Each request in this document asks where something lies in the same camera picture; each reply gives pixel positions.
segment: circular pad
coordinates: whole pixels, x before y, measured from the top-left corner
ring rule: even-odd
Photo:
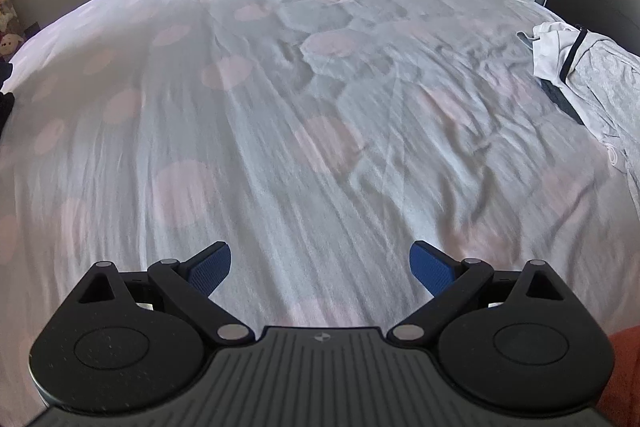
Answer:
[[[76,344],[76,357],[93,369],[121,369],[141,360],[149,339],[132,328],[101,328],[85,333]]]
[[[546,365],[565,356],[569,344],[562,333],[540,324],[514,324],[494,336],[502,356],[526,365]]]

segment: blue gripper pad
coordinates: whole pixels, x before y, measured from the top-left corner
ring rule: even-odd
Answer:
[[[414,277],[435,297],[456,280],[461,265],[437,248],[420,243],[412,244],[409,250],[409,266]]]
[[[186,279],[196,290],[209,297],[229,273],[231,268],[231,249],[228,245],[224,245],[212,253],[207,252],[207,250],[201,252],[204,257],[203,261],[191,267]]]

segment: logo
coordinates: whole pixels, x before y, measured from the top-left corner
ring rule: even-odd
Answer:
[[[326,331],[323,331],[322,333],[318,333],[317,335],[315,335],[314,338],[319,343],[325,343],[331,340],[331,335],[329,335],[329,333],[327,333]]]

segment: wrinkled sheet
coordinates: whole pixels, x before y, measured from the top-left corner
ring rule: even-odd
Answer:
[[[532,76],[527,0],[93,0],[14,57],[0,142],[0,423],[92,263],[217,240],[212,298],[265,324],[379,325],[430,296],[414,239],[546,259],[607,331],[640,321],[624,174]]]

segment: ribbed surface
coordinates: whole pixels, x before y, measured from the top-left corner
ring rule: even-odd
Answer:
[[[513,419],[456,395],[430,358],[373,329],[270,328],[259,343],[222,350],[203,378],[153,411],[96,419],[51,410],[46,427],[602,427],[593,411]]]
[[[204,296],[209,297],[229,273],[230,266],[231,251],[228,245],[225,245],[191,268],[188,283]]]
[[[456,280],[452,267],[438,260],[420,245],[409,251],[411,273],[434,297],[444,292]]]

